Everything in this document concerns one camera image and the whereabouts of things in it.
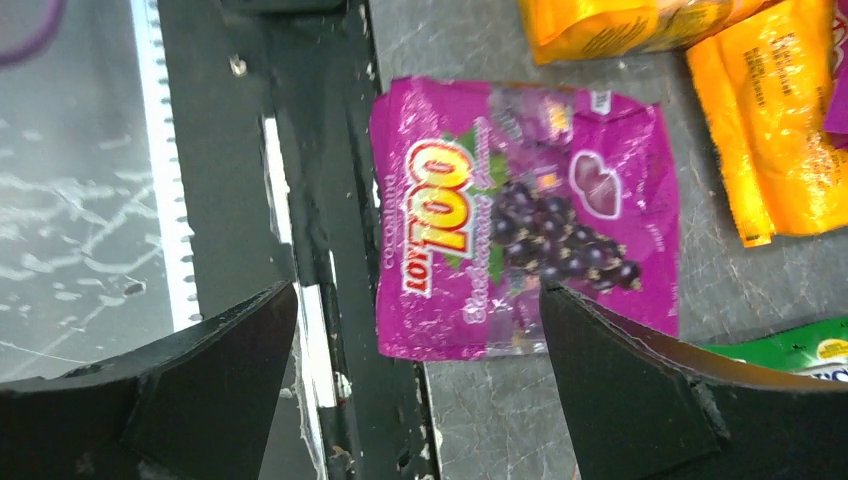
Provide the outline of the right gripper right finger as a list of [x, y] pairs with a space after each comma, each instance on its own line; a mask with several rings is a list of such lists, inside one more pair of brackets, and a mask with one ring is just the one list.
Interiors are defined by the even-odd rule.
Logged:
[[548, 284], [540, 314], [585, 479], [843, 479], [847, 387], [733, 360]]

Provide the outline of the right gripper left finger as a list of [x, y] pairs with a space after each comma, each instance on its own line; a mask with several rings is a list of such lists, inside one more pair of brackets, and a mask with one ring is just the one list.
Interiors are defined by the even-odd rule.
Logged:
[[189, 328], [1, 386], [5, 479], [255, 479], [297, 324], [278, 283]]

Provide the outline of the green Fox's candy bag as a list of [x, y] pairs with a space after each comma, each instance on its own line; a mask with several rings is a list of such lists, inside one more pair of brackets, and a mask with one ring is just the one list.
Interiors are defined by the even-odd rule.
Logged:
[[785, 373], [847, 382], [846, 317], [821, 320], [746, 342], [701, 348]]

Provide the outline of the purple candy bag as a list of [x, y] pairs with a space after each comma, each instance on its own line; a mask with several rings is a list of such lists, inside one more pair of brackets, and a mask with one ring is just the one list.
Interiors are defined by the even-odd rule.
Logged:
[[369, 132], [383, 355], [542, 351], [547, 283], [678, 334], [680, 199], [659, 104], [410, 76], [375, 100]]
[[835, 71], [831, 102], [824, 117], [823, 128], [835, 147], [847, 148], [847, 59]]

